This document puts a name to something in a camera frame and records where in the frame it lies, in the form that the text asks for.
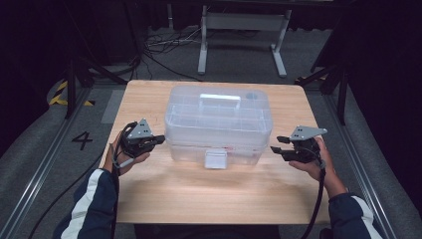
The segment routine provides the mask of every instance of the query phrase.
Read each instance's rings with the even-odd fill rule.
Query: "yellow tape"
[[[51,105],[62,105],[67,106],[68,101],[60,100],[60,96],[62,95],[63,90],[68,86],[68,81],[63,80],[62,83],[57,88],[56,92],[54,93],[53,98],[50,100]],[[93,107],[96,104],[96,101],[86,101],[84,102],[84,106],[86,107]]]

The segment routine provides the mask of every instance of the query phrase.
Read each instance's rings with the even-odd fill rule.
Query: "metal stand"
[[[109,72],[104,67],[82,57],[73,57],[68,64],[66,74],[66,80],[68,81],[68,111],[65,119],[72,115],[76,107],[76,79],[78,79],[83,88],[90,88],[94,84],[94,79],[89,72],[90,68],[120,85],[127,84],[127,81]]]
[[[319,90],[324,95],[331,95],[338,84],[338,102],[337,102],[337,116],[342,125],[345,125],[344,121],[344,108],[345,108],[345,97],[347,93],[348,74],[346,66],[330,66],[324,68],[306,78],[298,78],[295,81],[296,85],[304,87],[305,85],[318,80],[319,78],[327,76],[325,81],[319,87]]]
[[[271,49],[279,76],[285,78],[287,73],[282,61],[280,49],[282,48],[291,14],[291,10],[286,11],[285,15],[210,13],[207,11],[207,6],[203,6],[201,22],[202,41],[201,51],[199,53],[198,74],[205,74],[208,50],[207,30],[239,29],[280,32],[277,44],[272,44]]]

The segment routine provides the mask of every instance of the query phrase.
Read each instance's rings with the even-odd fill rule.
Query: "black curtain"
[[[168,28],[167,4],[165,3],[140,3],[140,21],[143,27],[152,30]]]
[[[48,109],[47,92],[65,69],[60,35],[45,10],[35,1],[0,3],[0,155]]]
[[[398,0],[360,4],[358,12],[341,19],[316,66],[348,65],[356,101],[391,169],[421,213],[422,5]]]

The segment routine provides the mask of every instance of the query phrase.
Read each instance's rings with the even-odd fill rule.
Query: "number 4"
[[[77,137],[75,137],[74,139],[72,139],[72,141],[81,142],[82,143],[81,150],[84,150],[85,143],[93,141],[92,139],[89,139],[88,138],[89,136],[90,136],[90,133],[87,132],[87,131],[85,131],[82,134],[80,134]]]

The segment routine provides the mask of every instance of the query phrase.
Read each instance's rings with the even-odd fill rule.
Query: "black cable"
[[[113,162],[117,161],[118,156],[122,153],[122,151],[118,152],[118,150],[120,149],[121,139],[122,139],[124,133],[127,131],[127,129],[129,127],[135,127],[135,126],[136,126],[136,122],[128,123],[124,127],[124,129],[121,131],[120,136],[118,137],[117,145],[115,146],[114,152],[112,154],[112,157],[113,157],[112,161]],[[119,194],[119,191],[120,191],[120,182],[118,180],[118,177],[120,176],[120,169],[117,168],[117,165],[115,165],[114,163],[112,164],[111,176],[112,176],[112,180],[114,182],[115,203],[114,203],[114,207],[113,207],[114,218],[112,219],[110,236],[111,236],[111,238],[114,238],[115,224],[117,223],[116,220],[117,220],[118,194]]]
[[[32,228],[32,231],[31,231],[28,239],[31,239],[34,236],[35,231],[37,230],[38,226],[43,221],[44,217],[47,215],[47,213],[50,211],[50,209],[57,203],[57,201],[59,201],[59,199],[62,198],[63,195],[65,195],[79,180],[81,180],[81,178],[83,178],[90,171],[90,169],[100,160],[100,158],[102,158],[103,152],[104,152],[104,150],[102,151],[100,156],[97,157],[97,159],[87,168],[87,170],[85,170],[84,173],[81,174],[81,176],[79,176],[70,186],[68,186],[62,193],[60,193],[59,196],[57,196],[56,199],[54,199],[52,203],[50,203],[49,207],[47,207],[47,209],[44,211],[43,215],[41,215],[40,219],[38,219],[37,223]]]
[[[168,71],[170,71],[170,72],[172,72],[172,73],[174,73],[174,74],[177,74],[177,75],[179,75],[179,76],[182,76],[182,77],[185,77],[185,78],[188,78],[188,79],[195,80],[195,81],[197,81],[197,82],[203,82],[203,81],[202,81],[202,80],[200,80],[200,79],[197,79],[197,78],[194,78],[194,77],[191,77],[191,76],[187,76],[187,75],[184,75],[184,74],[181,74],[181,73],[175,72],[175,71],[171,70],[170,68],[168,68],[168,67],[166,67],[166,66],[162,65],[160,62],[156,61],[155,59],[153,59],[152,57],[148,56],[147,54],[145,54],[145,56],[146,56],[147,58],[151,59],[151,60],[152,60],[153,62],[155,62],[156,64],[160,65],[161,67],[163,67],[163,68],[167,69]]]
[[[145,49],[143,50],[143,54],[145,54],[149,57],[152,57],[151,50],[149,49],[148,44],[144,43],[144,45],[145,45]]]
[[[175,42],[175,41],[179,41],[181,38],[186,38],[189,37],[191,35],[193,35],[195,32],[197,32],[198,30],[195,30],[193,32],[189,32],[186,33],[186,35],[183,35],[183,33],[178,33],[178,37],[173,38],[173,36],[175,36],[175,33],[166,33],[166,34],[171,34],[170,37],[168,37],[167,39],[164,40],[164,38],[162,37],[162,35],[166,35],[166,34],[160,34],[160,35],[150,35],[146,38],[146,42],[149,42],[149,38],[154,38],[154,41],[150,42],[150,44],[162,44],[162,43],[171,43],[171,42]]]
[[[309,152],[310,154],[313,154],[313,155],[314,155],[314,157],[316,158],[316,160],[318,160],[318,159],[319,159],[319,155],[318,155],[318,154],[316,154],[314,151],[312,151],[312,150],[308,149],[307,147],[298,146],[297,150],[305,150],[305,151]]]
[[[252,39],[258,35],[260,31],[248,31],[248,30],[237,30],[233,31],[233,34],[237,36],[241,36],[243,38]]]
[[[106,68],[100,67],[96,64],[94,64],[93,62],[91,62],[90,60],[83,58],[83,57],[79,57],[78,58],[79,61],[81,61],[83,64],[85,64],[86,66],[89,66],[91,68],[93,68],[94,70],[96,70],[97,72],[99,72],[100,74],[104,75],[105,77],[111,79],[112,81],[120,84],[120,85],[127,85],[127,81],[114,75],[113,73],[111,73],[109,70],[107,70]]]
[[[134,72],[136,73],[136,78],[139,79],[139,77],[137,76],[137,68],[134,69]]]
[[[174,35],[174,32],[167,32],[167,33],[160,33],[160,34],[149,35],[146,39],[159,37],[161,39],[160,41],[162,41],[162,36],[163,35],[171,35],[171,36],[173,36]]]
[[[148,64],[145,61],[143,61],[143,59],[142,59],[142,62],[146,65],[146,70],[149,72],[149,79],[152,80],[152,72],[149,70]]]
[[[325,167],[323,165],[322,160],[320,158],[318,158],[317,161],[320,165],[320,173],[319,173],[319,188],[318,188],[318,192],[317,192],[316,206],[314,207],[314,212],[313,212],[313,216],[311,217],[310,224],[308,224],[308,228],[305,231],[304,235],[302,236],[302,239],[308,238],[311,231],[313,230],[314,224],[315,224],[316,219],[317,219],[317,213],[319,211],[320,203],[322,201],[323,181],[325,180],[326,171],[325,171]]]
[[[120,70],[120,71],[116,71],[116,72],[111,72],[111,73],[112,73],[112,74],[114,74],[114,75],[116,75],[116,76],[121,76],[121,75],[123,75],[123,74],[129,73],[129,72],[132,72],[134,69],[136,69],[136,68],[139,66],[139,64],[140,64],[140,61],[136,61],[135,59],[133,59],[133,60],[132,60],[132,63],[131,63],[131,64],[129,64],[129,67],[128,67],[128,68],[123,69],[123,70]],[[96,77],[96,78],[102,78],[102,77],[105,77],[105,75],[100,74],[100,73],[93,73],[93,72],[90,72],[90,74],[91,74],[93,77]]]
[[[132,80],[132,78],[133,78],[133,73],[134,73],[134,68],[132,69],[132,71],[131,71],[131,73],[130,73],[130,77],[129,77],[129,80],[131,81]]]
[[[199,36],[199,31],[200,29],[197,29],[195,31],[192,31],[190,33],[186,33],[186,35],[182,35],[182,33],[179,33],[179,36],[177,38],[171,39],[173,37],[174,34],[172,34],[169,38],[167,39],[163,39],[160,38],[159,41],[152,41],[149,42],[148,39],[150,37],[147,38],[146,43],[147,43],[147,48],[148,51],[152,54],[163,54],[163,53],[169,53],[171,51],[173,51],[174,49],[180,47],[180,46],[186,46],[191,44],[192,42],[194,42],[194,40]],[[158,47],[159,45],[162,45],[162,49],[161,50],[151,50],[149,47]]]

